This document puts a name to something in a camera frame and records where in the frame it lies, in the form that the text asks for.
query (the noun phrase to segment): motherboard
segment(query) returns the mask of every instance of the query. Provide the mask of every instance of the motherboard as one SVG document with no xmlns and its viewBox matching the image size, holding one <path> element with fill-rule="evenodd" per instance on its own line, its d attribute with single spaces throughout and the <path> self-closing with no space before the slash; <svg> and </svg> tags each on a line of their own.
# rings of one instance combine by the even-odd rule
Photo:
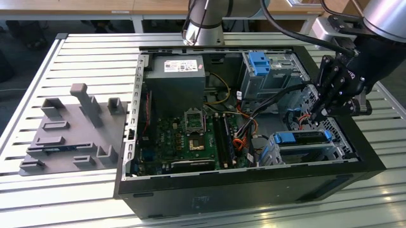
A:
<svg viewBox="0 0 406 228">
<path fill-rule="evenodd" d="M 246 158 L 236 153 L 233 135 L 238 116 L 205 114 L 190 109 L 183 116 L 159 118 L 153 146 L 141 149 L 134 165 L 138 175 L 161 175 L 246 167 Z"/>
</svg>

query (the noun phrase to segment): sticker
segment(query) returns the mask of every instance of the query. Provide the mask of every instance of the sticker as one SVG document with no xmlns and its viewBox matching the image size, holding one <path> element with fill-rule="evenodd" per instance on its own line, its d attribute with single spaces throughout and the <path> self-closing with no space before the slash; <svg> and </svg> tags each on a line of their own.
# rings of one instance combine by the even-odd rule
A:
<svg viewBox="0 0 406 228">
<path fill-rule="evenodd" d="M 250 162 L 254 162 L 254 156 L 252 154 L 248 154 L 248 159 L 250 160 Z"/>
<path fill-rule="evenodd" d="M 165 62 L 165 72 L 190 72 L 198 71 L 197 60 L 169 60 Z"/>
<path fill-rule="evenodd" d="M 113 13 L 130 13 L 130 11 L 113 11 Z"/>
<path fill-rule="evenodd" d="M 237 99 L 242 100 L 242 91 L 237 91 Z"/>
<path fill-rule="evenodd" d="M 59 151 L 58 148 L 49 148 L 49 149 L 45 149 L 45 151 Z"/>
</svg>

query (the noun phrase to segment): power supply label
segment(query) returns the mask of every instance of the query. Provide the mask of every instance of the power supply label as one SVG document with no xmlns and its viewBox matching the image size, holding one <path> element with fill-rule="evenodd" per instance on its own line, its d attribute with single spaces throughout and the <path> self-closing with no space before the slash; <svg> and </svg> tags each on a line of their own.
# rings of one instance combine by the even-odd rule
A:
<svg viewBox="0 0 406 228">
<path fill-rule="evenodd" d="M 191 72 L 198 71 L 197 60 L 169 60 L 165 62 L 165 72 Z"/>
</svg>

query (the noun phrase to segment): blue plastic latch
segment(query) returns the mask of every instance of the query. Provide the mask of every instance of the blue plastic latch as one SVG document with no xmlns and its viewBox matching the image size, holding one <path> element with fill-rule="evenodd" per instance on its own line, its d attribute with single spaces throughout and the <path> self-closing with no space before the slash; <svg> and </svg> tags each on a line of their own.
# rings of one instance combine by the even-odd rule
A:
<svg viewBox="0 0 406 228">
<path fill-rule="evenodd" d="M 252 66 L 254 68 L 254 74 L 257 76 L 268 76 L 269 72 L 272 71 L 272 66 L 269 63 L 269 59 L 264 52 L 250 52 L 249 53 L 249 60 Z"/>
<path fill-rule="evenodd" d="M 326 138 L 328 138 L 329 141 L 333 140 L 333 135 L 332 135 L 330 131 L 325 130 L 325 136 L 326 136 Z"/>
<path fill-rule="evenodd" d="M 280 144 L 280 143 L 281 143 L 280 135 L 276 134 L 276 135 L 274 135 L 274 139 L 276 139 L 276 143 Z"/>
<path fill-rule="evenodd" d="M 293 135 L 292 132 L 278 133 L 278 135 L 281 137 L 282 142 L 285 142 L 285 143 L 297 142 L 297 140 L 296 140 L 294 135 Z"/>
</svg>

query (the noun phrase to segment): table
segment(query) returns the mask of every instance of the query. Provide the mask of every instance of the table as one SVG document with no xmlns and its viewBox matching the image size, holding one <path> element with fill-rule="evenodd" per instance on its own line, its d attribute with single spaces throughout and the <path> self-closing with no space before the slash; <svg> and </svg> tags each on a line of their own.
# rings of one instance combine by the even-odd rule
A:
<svg viewBox="0 0 406 228">
<path fill-rule="evenodd" d="M 179 34 L 81 34 L 54 42 L 33 84 L 0 137 L 2 227 L 329 227 L 406 220 L 406 112 L 381 83 L 368 95 L 374 113 L 356 117 L 388 171 L 346 187 L 324 201 L 167 219 L 139 220 L 127 204 L 113 199 L 115 169 L 22 177 L 19 164 L 34 139 L 46 97 L 65 104 L 73 83 L 87 83 L 99 102 L 117 96 L 131 101 L 139 46 L 182 45 Z M 226 33 L 229 45 L 305 45 L 317 63 L 325 54 L 281 33 Z"/>
<path fill-rule="evenodd" d="M 185 19 L 189 0 L 2 0 L 2 20 L 133 20 L 137 33 L 143 33 L 145 19 Z M 305 20 L 302 33 L 309 33 L 321 7 L 293 8 L 286 0 L 273 0 L 269 10 L 278 20 Z"/>
<path fill-rule="evenodd" d="M 305 20 L 301 33 L 309 34 L 312 26 L 325 10 L 322 7 L 292 7 L 286 0 L 272 0 L 269 11 L 277 20 Z M 133 23 L 135 32 L 143 33 L 143 20 L 185 19 L 189 12 L 189 0 L 134 0 Z M 265 16 L 252 18 L 225 18 L 242 20 L 266 20 Z"/>
<path fill-rule="evenodd" d="M 134 0 L 2 0 L 3 20 L 131 19 Z"/>
</svg>

